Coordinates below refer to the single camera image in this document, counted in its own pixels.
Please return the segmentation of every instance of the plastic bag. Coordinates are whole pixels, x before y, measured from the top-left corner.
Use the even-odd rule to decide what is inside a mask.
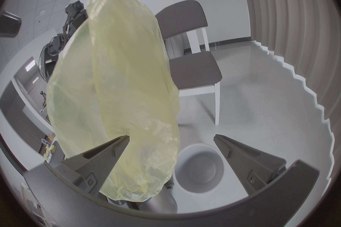
[[[100,192],[145,201],[170,179],[180,145],[159,25],[137,0],[90,0],[87,13],[49,80],[47,112],[66,157],[129,135]]]

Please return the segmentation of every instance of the chair backrest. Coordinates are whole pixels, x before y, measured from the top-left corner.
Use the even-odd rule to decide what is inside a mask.
[[[155,15],[162,38],[207,26],[202,6],[195,0],[186,0],[164,8]]]

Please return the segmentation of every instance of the chair leg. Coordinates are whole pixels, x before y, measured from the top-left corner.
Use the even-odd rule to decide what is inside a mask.
[[[215,89],[215,124],[219,125],[219,112],[220,112],[220,82],[214,85]]]

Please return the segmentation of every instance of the tiled floor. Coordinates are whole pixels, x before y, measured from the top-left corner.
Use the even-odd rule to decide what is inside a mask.
[[[215,146],[216,133],[282,157],[287,167],[302,159],[320,170],[318,181],[288,226],[295,226],[320,199],[332,165],[332,139],[315,98],[273,55],[254,42],[219,46],[211,50],[223,75],[220,122],[214,124],[215,96],[182,97],[177,116],[181,149],[194,143]],[[175,186],[178,212],[196,212],[230,204],[246,197],[234,173],[225,164],[221,185],[208,195],[184,195]]]

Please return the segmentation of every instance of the baseboard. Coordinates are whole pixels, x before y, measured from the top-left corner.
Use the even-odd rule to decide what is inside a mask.
[[[251,37],[236,38],[236,39],[224,40],[224,41],[218,41],[218,42],[210,42],[208,46],[209,47],[223,46],[223,45],[228,45],[230,43],[247,42],[247,41],[252,41]],[[200,49],[205,49],[205,45],[200,45]],[[192,53],[192,50],[190,48],[186,48],[183,52],[184,54]]]

